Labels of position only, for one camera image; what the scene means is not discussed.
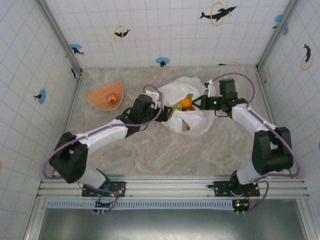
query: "wooden bowl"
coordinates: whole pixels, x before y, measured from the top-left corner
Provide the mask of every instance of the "wooden bowl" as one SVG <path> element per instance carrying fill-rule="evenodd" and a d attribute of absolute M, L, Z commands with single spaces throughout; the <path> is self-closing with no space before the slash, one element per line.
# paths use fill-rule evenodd
<path fill-rule="evenodd" d="M 115 94 L 118 97 L 118 100 L 113 104 L 107 101 L 107 96 L 110 94 Z M 106 111 L 117 109 L 123 98 L 124 88 L 121 80 L 104 85 L 85 97 L 94 107 Z"/>

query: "apple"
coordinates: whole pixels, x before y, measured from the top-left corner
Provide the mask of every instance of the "apple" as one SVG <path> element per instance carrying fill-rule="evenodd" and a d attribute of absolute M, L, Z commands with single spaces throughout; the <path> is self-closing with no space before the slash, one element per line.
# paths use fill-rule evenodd
<path fill-rule="evenodd" d="M 118 97 L 116 94 L 114 93 L 111 93 L 110 95 L 108 95 L 106 97 L 106 100 L 110 103 L 110 104 L 114 104 L 118 101 Z"/>

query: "marble floor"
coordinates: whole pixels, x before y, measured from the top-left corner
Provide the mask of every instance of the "marble floor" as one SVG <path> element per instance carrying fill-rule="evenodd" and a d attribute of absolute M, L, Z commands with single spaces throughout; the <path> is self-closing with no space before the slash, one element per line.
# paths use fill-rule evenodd
<path fill-rule="evenodd" d="M 94 68 L 85 69 L 83 73 L 69 131 L 78 134 L 107 124 L 132 107 L 146 84 L 161 87 L 183 76 L 205 82 L 229 72 L 243 73 L 253 80 L 256 97 L 252 107 L 268 119 L 254 65 Z M 237 75 L 226 78 L 234 78 L 239 98 L 251 98 L 253 90 L 246 79 Z M 124 88 L 124 99 L 118 109 L 103 111 L 85 99 L 92 91 L 118 80 L 122 80 Z M 94 152 L 88 157 L 87 165 L 106 174 L 230 175 L 249 163 L 252 145 L 249 133 L 227 117 L 216 117 L 211 129 L 199 137 L 180 135 L 154 122 L 145 131 Z"/>

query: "grid pattern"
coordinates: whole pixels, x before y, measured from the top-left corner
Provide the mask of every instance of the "grid pattern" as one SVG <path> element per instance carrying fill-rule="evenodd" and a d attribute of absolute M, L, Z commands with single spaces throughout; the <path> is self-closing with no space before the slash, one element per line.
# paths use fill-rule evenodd
<path fill-rule="evenodd" d="M 289 0 L 222 0 L 223 8 L 236 9 L 220 26 L 200 19 L 215 0 L 46 2 L 68 43 L 82 46 L 84 56 L 75 55 L 81 67 L 104 68 L 158 66 L 159 57 L 171 66 L 257 64 Z M 120 42 L 114 40 L 118 26 L 130 30 Z"/>
<path fill-rule="evenodd" d="M 34 0 L 0 5 L 0 239 L 21 239 L 76 81 Z"/>
<path fill-rule="evenodd" d="M 279 126 L 291 132 L 316 213 L 320 217 L 320 1 L 302 1 L 264 68 L 266 91 Z M 304 44 L 313 56 L 302 70 Z"/>

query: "white plastic bag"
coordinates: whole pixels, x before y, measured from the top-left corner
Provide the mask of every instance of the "white plastic bag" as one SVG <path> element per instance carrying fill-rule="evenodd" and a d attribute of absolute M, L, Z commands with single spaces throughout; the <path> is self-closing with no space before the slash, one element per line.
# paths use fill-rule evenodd
<path fill-rule="evenodd" d="M 205 93 L 206 88 L 197 77 L 180 77 L 175 81 L 159 88 L 163 94 L 163 104 L 173 107 L 184 99 L 187 94 L 193 94 L 192 100 Z M 178 134 L 198 137 L 208 131 L 214 122 L 213 111 L 204 111 L 195 108 L 195 111 L 174 111 L 172 117 L 162 124 Z"/>

